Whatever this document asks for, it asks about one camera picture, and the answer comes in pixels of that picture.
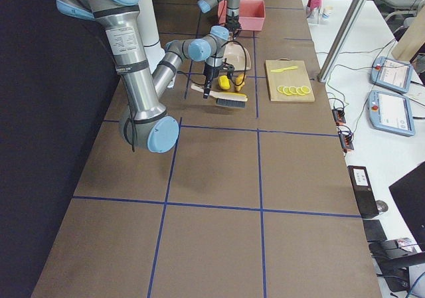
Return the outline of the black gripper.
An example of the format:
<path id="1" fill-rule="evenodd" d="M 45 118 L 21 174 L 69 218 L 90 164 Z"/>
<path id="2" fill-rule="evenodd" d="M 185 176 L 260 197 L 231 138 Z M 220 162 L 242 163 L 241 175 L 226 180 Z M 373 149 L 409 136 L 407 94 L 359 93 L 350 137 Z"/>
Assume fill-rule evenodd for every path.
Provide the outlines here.
<path id="1" fill-rule="evenodd" d="M 225 27 L 232 35 L 240 33 L 239 16 L 226 15 Z"/>
<path id="2" fill-rule="evenodd" d="M 203 75 L 205 76 L 203 98 L 207 99 L 210 94 L 210 88 L 213 80 L 218 77 L 221 70 L 221 66 L 211 66 L 210 64 L 205 63 Z"/>

